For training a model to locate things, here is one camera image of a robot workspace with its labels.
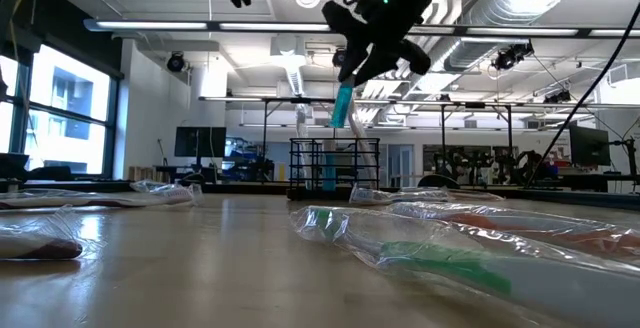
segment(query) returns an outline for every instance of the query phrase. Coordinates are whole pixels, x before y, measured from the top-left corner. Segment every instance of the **teal object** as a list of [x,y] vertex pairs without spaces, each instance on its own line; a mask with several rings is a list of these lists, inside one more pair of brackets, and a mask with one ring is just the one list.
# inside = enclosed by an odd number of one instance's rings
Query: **teal object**
[[510,294],[511,281],[483,267],[482,263],[489,259],[489,256],[477,252],[414,242],[384,243],[380,252],[381,261],[413,271],[442,274]]
[[340,85],[338,97],[331,117],[331,128],[344,128],[344,121],[347,119],[351,97],[353,96],[353,84],[351,80],[346,80]]
[[324,159],[325,159],[325,164],[328,167],[324,167],[323,176],[324,178],[327,178],[330,180],[324,180],[322,182],[322,190],[333,192],[336,190],[336,168],[331,166],[335,166],[336,157],[334,157],[333,154],[325,153]]

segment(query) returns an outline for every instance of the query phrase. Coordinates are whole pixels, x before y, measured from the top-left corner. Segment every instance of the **doorway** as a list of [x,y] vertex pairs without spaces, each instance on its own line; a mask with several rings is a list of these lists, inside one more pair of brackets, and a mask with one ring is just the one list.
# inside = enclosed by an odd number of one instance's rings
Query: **doorway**
[[413,145],[389,144],[389,183],[391,187],[414,187]]

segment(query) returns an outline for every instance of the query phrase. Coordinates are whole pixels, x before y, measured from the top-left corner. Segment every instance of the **window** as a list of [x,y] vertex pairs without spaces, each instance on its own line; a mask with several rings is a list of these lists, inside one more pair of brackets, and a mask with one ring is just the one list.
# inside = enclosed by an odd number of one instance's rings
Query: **window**
[[74,174],[105,173],[105,141],[114,129],[107,121],[114,108],[112,87],[107,74],[42,46],[33,56],[27,169],[68,166]]
[[[7,84],[7,95],[16,94],[16,80],[18,78],[18,62],[0,56],[2,79]],[[0,103],[0,153],[9,151],[11,141],[11,128],[13,126],[13,104]]]
[[106,121],[111,78],[47,46],[33,56],[32,102]]
[[105,127],[32,110],[24,153],[28,169],[66,165],[74,174],[101,174]]
[[0,103],[0,153],[9,151],[12,119],[13,105],[4,102]]

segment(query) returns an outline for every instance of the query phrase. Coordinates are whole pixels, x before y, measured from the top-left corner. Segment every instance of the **door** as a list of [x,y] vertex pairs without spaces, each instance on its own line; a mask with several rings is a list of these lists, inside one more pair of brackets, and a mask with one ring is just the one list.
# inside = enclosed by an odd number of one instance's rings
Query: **door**
[[413,146],[403,146],[400,149],[400,160],[401,187],[413,187]]

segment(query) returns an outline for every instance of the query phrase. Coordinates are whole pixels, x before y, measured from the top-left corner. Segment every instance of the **monitor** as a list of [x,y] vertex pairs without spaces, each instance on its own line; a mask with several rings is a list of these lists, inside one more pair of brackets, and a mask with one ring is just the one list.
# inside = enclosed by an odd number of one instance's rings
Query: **monitor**
[[227,128],[178,127],[176,157],[224,158]]
[[569,127],[571,161],[580,165],[611,165],[609,132],[578,126]]

